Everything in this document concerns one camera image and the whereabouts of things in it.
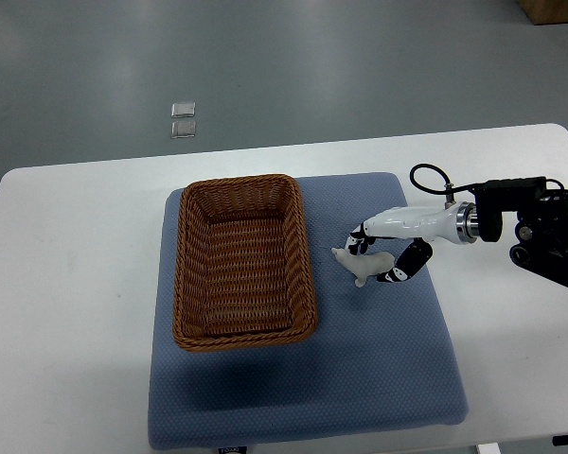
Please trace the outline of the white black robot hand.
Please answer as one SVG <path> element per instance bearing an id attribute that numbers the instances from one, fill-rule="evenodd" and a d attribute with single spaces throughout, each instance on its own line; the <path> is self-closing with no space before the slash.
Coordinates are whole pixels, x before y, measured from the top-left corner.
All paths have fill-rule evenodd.
<path id="1" fill-rule="evenodd" d="M 368 254 L 378 239 L 409 239 L 411 243 L 394 256 L 392 270 L 373 276 L 379 282 L 404 282 L 417 274 L 433 255 L 431 242 L 444 238 L 453 244 L 471 244 L 479 237 L 477 212 L 470 202 L 453 202 L 443 210 L 432 207 L 395 207 L 360 223 L 343 249 L 353 255 Z"/>

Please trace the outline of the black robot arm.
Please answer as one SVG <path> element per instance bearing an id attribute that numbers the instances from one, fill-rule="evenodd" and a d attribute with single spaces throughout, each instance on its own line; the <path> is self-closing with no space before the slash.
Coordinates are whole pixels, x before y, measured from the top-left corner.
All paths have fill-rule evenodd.
<path id="1" fill-rule="evenodd" d="M 568 288 L 568 189 L 548 188 L 548 182 L 543 176 L 490 180 L 469 191 L 483 241 L 498 241 L 503 213 L 514 212 L 518 243 L 509 250 L 512 263 Z"/>

